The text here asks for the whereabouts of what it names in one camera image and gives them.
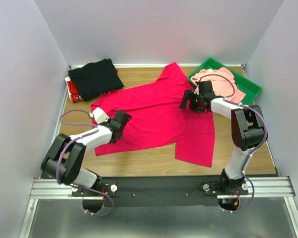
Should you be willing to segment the magenta t shirt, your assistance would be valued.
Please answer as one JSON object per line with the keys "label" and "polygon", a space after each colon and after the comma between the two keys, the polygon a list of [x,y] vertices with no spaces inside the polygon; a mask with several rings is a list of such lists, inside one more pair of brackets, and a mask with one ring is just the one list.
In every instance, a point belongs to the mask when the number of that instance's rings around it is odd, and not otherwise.
{"label": "magenta t shirt", "polygon": [[116,143],[95,148],[97,156],[160,147],[174,143],[175,158],[211,167],[215,126],[211,113],[180,109],[191,86],[177,63],[167,65],[154,83],[102,96],[91,104],[113,117],[119,110],[131,115]]}

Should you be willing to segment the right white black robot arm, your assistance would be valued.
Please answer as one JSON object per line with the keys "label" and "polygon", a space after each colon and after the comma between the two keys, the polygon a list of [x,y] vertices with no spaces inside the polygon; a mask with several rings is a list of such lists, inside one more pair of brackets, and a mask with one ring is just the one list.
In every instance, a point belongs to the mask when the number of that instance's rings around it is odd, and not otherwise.
{"label": "right white black robot arm", "polygon": [[258,105],[247,106],[217,96],[211,81],[198,82],[197,88],[198,92],[188,89],[184,91],[179,108],[189,108],[199,113],[217,113],[230,119],[234,149],[218,183],[222,193],[230,194],[242,186],[251,157],[268,138],[267,127]]}

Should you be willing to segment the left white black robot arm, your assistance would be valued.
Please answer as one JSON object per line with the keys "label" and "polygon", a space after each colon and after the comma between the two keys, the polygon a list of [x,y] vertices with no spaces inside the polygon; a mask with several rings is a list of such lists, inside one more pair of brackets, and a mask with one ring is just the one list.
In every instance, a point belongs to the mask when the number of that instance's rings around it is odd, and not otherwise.
{"label": "left white black robot arm", "polygon": [[123,131],[132,116],[118,110],[113,118],[97,107],[87,114],[96,124],[93,129],[75,135],[57,135],[41,163],[41,170],[54,177],[58,184],[75,184],[83,187],[90,196],[101,190],[101,177],[82,168],[85,153],[101,145],[116,143],[123,136]]}

